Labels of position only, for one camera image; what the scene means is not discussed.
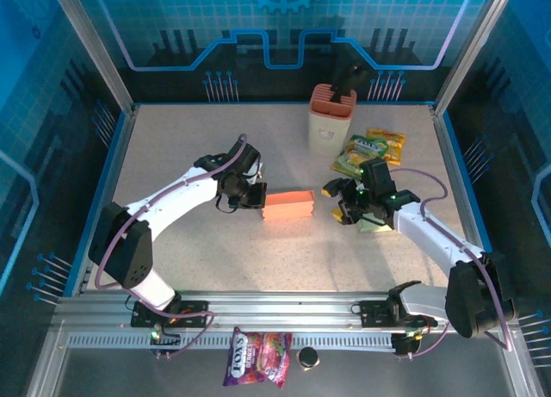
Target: candy bag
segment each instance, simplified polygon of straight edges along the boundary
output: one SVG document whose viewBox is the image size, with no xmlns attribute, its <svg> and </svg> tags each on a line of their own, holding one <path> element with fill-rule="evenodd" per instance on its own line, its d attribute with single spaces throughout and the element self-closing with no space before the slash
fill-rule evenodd
<svg viewBox="0 0 551 397">
<path fill-rule="evenodd" d="M 354 134 L 331 168 L 347 176 L 360 179 L 362 175 L 360 164 L 373 158 L 384 157 L 387 150 L 388 144 L 385 140 L 372 140 Z"/>
<path fill-rule="evenodd" d="M 388 144 L 388 151 L 382 156 L 388 163 L 397 164 L 402 160 L 402 146 L 406 142 L 406 135 L 388 132 L 382 128 L 368 128 L 368 139 L 385 140 Z"/>
<path fill-rule="evenodd" d="M 233 329 L 224 386 L 273 381 L 283 388 L 291 363 L 289 348 L 293 334 L 241 332 Z"/>
</svg>

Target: orange box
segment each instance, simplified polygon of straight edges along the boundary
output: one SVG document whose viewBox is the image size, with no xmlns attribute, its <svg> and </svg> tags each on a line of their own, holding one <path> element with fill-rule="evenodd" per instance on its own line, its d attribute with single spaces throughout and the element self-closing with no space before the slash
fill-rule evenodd
<svg viewBox="0 0 551 397">
<path fill-rule="evenodd" d="M 293 219 L 312 216 L 313 190 L 266 195 L 262 209 L 264 220 Z"/>
</svg>

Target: black bottle cap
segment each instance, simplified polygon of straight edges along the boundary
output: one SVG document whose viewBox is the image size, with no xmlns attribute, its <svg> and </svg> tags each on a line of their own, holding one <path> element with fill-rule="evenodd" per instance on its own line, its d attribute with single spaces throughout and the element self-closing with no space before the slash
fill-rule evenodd
<svg viewBox="0 0 551 397">
<path fill-rule="evenodd" d="M 318 363 L 318 352 L 312 347 L 305 347 L 299 352 L 299 363 L 306 369 Z"/>
</svg>

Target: purple cable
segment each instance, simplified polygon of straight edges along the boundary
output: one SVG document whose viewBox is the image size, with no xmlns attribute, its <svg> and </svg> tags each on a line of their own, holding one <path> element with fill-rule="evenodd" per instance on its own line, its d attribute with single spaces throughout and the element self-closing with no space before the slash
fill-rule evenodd
<svg viewBox="0 0 551 397">
<path fill-rule="evenodd" d="M 435 341 L 435 343 L 433 345 L 431 345 L 429 348 L 427 348 L 426 350 L 422 350 L 420 352 L 416 352 L 415 354 L 408 354 L 406 356 L 398 356 L 398 359 L 403 360 L 404 358 L 409 358 L 410 360 L 412 360 L 413 358 L 421 357 L 423 354 L 426 354 L 427 352 L 434 350 L 442 342 L 442 340 L 446 336 L 446 333 L 448 332 L 448 329 L 449 329 L 449 322 L 444 327 L 444 331 L 442 331 L 442 334 L 440 334 L 440 337 L 438 337 L 438 339 Z"/>
<path fill-rule="evenodd" d="M 238 157 L 241 155 L 243 150 L 245 149 L 245 146 L 247 144 L 247 136 L 246 134 L 240 134 L 238 137 L 238 140 L 242 140 L 241 147 L 239 148 L 238 152 L 235 153 L 235 155 L 230 158 L 227 163 L 223 164 L 221 167 L 214 169 L 213 171 L 208 171 L 206 173 L 203 173 L 199 176 L 191 177 L 189 180 L 182 180 L 181 182 L 174 183 L 172 186 L 170 186 L 168 189 L 165 189 L 161 193 L 159 193 L 157 196 L 152 198 L 149 203 L 146 203 L 144 206 L 142 206 L 138 212 L 133 214 L 125 223 L 122 225 L 121 229 L 116 233 L 116 235 L 113 237 L 113 240 L 108 245 L 108 248 L 105 250 L 105 253 L 103 254 L 102 261 L 98 265 L 98 270 L 96 273 L 95 278 L 95 285 L 97 289 L 107 289 L 111 288 L 113 286 L 119 285 L 117 282 L 108 283 L 106 285 L 101 284 L 101 278 L 103 274 L 103 270 L 105 270 L 105 265 L 109 258 L 111 257 L 111 254 L 113 253 L 113 249 L 116 247 L 117 243 L 121 239 L 122 235 L 127 231 L 127 229 L 134 223 L 135 220 L 137 220 L 143 213 L 147 212 L 153 205 L 155 205 L 157 202 L 159 202 L 161 199 L 163 199 L 168 194 L 172 193 L 173 191 L 180 189 L 182 186 L 188 186 L 194 182 L 198 182 L 200 180 L 212 177 L 216 173 L 220 173 L 230 165 L 232 165 Z M 140 298 L 138 295 L 136 295 L 133 291 L 130 289 L 125 289 L 129 295 L 137 298 L 146 308 L 153 311 L 154 313 L 166 317 L 166 318 L 176 318 L 176 319 L 188 319 L 188 318 L 194 318 L 194 317 L 204 317 L 204 316 L 210 316 L 210 320 L 208 321 L 208 324 L 205 326 L 205 328 L 192 340 L 187 344 L 185 347 L 183 347 L 179 351 L 173 352 L 171 355 L 175 356 L 176 354 L 179 354 L 180 352 L 187 350 L 191 345 L 193 345 L 211 326 L 214 320 L 214 313 L 212 311 L 202 311 L 200 313 L 165 313 L 163 311 L 157 310 L 153 305 L 149 304 L 147 301 L 145 301 L 143 298 Z"/>
<path fill-rule="evenodd" d="M 486 283 L 488 290 L 490 291 L 490 296 L 492 297 L 492 302 L 494 307 L 496 308 L 496 314 L 498 315 L 499 319 L 499 325 L 501 327 L 501 331 L 503 332 L 503 335 L 505 337 L 505 342 L 503 343 L 499 338 L 496 338 L 493 334 L 486 331 L 484 332 L 485 335 L 487 335 L 490 339 L 495 341 L 499 346 L 503 347 L 507 351 L 512 351 L 512 340 L 511 340 L 511 332 L 509 331 L 509 326 L 507 325 L 507 321 L 505 320 L 505 314 L 503 312 L 503 308 L 501 307 L 501 303 L 499 302 L 499 296 L 498 291 L 493 286 L 492 278 L 490 277 L 490 274 L 488 274 L 488 271 L 482 264 L 482 262 L 474 255 L 471 250 L 469 250 L 466 246 L 463 245 L 463 243 L 457 239 L 453 234 L 448 232 L 446 229 L 438 225 L 435 221 L 433 221 L 430 217 L 425 216 L 425 207 L 429 202 L 433 201 L 439 201 L 442 199 L 445 199 L 448 197 L 448 188 L 446 188 L 446 185 L 436 176 L 431 175 L 430 173 L 427 173 L 426 171 L 420 171 L 418 169 L 408 169 L 408 168 L 399 168 L 394 169 L 391 172 L 395 171 L 412 171 L 414 173 L 418 173 L 420 175 L 423 175 L 425 177 L 429 177 L 430 179 L 437 182 L 440 187 L 442 187 L 444 194 L 442 196 L 433 196 L 425 199 L 421 203 L 421 215 L 423 216 L 423 219 L 425 219 L 432 227 L 434 227 L 438 232 L 440 232 L 442 235 L 444 235 L 446 238 L 448 238 L 455 246 L 462 249 L 467 253 L 467 256 L 470 257 L 474 264 L 477 266 L 477 268 L 480 271 L 480 274 L 482 274 L 482 277 L 484 278 L 484 282 Z"/>
</svg>

